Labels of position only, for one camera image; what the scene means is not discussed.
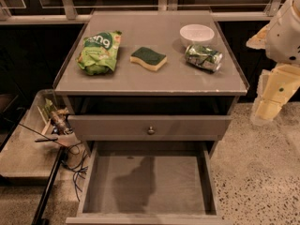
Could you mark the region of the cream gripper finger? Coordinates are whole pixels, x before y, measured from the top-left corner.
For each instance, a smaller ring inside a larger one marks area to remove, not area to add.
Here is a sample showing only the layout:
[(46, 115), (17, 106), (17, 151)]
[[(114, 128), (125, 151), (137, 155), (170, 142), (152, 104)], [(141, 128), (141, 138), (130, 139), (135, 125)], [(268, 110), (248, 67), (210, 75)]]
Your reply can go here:
[(273, 120), (278, 115), (278, 113), (281, 111), (281, 109), (282, 109), (282, 106), (279, 103), (272, 101), (272, 100), (267, 100), (266, 101), (266, 112), (265, 112), (264, 118), (266, 120)]
[(261, 115), (261, 99), (259, 97), (254, 99), (253, 106), (251, 108), (250, 121), (254, 125), (262, 125), (265, 122)]

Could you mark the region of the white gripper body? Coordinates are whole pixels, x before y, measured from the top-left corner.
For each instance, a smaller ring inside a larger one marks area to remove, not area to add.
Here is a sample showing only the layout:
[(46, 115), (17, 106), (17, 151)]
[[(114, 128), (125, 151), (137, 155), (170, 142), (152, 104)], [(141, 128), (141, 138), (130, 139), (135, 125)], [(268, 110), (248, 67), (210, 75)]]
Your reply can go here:
[(296, 64), (277, 63), (268, 74), (261, 99), (265, 104), (282, 107), (299, 88), (300, 66)]

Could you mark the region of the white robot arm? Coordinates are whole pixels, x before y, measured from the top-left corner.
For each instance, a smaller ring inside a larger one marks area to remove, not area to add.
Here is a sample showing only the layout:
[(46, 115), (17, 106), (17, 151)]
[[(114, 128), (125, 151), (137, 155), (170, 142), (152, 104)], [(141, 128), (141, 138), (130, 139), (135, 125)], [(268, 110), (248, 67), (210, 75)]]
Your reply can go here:
[(251, 37), (246, 45), (264, 49), (276, 62), (260, 75), (251, 121), (255, 125), (272, 122), (282, 107), (300, 88), (300, 0), (286, 0), (269, 24)]

